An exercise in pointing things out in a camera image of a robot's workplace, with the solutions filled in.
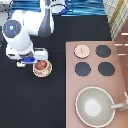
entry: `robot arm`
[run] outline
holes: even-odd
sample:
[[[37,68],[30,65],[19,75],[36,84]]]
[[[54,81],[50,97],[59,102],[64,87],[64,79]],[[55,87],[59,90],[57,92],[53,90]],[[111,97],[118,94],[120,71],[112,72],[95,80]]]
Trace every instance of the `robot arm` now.
[[[23,63],[47,60],[44,48],[33,48],[29,35],[48,37],[53,33],[54,21],[50,1],[40,0],[41,12],[16,10],[3,25],[3,36],[7,41],[6,55],[10,59],[22,59]]]

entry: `black cable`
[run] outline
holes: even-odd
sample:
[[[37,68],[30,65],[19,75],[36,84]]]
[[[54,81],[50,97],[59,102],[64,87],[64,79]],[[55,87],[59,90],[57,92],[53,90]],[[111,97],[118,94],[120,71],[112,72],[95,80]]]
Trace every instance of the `black cable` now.
[[[11,4],[12,4],[12,2],[14,2],[14,0],[11,0],[11,2],[10,2],[10,4],[9,4],[9,9],[8,9],[8,12],[7,12],[7,13],[8,13],[8,18],[7,18],[7,20],[10,18],[10,14],[9,14],[10,12],[9,12],[9,11],[11,10]]]
[[[70,11],[70,10],[69,10],[65,5],[63,5],[63,4],[55,4],[55,5],[52,5],[51,7],[58,6],[58,5],[64,6],[69,12],[73,12],[73,10]]]

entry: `bowl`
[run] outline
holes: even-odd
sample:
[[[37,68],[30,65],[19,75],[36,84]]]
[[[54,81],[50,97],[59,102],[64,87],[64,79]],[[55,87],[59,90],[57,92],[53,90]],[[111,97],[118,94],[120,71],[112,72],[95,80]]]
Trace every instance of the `bowl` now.
[[[76,112],[87,125],[95,128],[107,126],[114,118],[112,97],[99,87],[87,87],[76,98]]]

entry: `stove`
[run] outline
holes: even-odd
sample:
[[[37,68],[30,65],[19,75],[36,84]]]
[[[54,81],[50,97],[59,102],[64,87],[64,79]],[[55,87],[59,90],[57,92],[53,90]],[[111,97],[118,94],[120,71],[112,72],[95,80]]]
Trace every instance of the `stove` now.
[[[66,128],[90,128],[77,115],[77,95],[86,87],[99,87],[114,103],[125,100],[126,91],[114,41],[66,42]],[[127,128],[128,110],[116,110],[105,128]]]

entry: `burner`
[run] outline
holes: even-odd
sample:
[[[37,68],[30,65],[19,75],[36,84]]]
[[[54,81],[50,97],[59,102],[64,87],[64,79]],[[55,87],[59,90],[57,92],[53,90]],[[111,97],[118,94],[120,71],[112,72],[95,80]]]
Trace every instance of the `burner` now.
[[[77,57],[79,58],[86,58],[87,56],[89,56],[89,48],[85,45],[78,45],[75,49],[74,49],[74,53]]]
[[[111,54],[111,49],[106,45],[99,45],[96,48],[96,54],[100,57],[108,57]]]
[[[112,76],[115,72],[114,66],[109,62],[100,63],[98,70],[103,76]]]
[[[79,62],[75,66],[75,72],[79,76],[87,76],[89,75],[90,71],[91,68],[86,62]]]

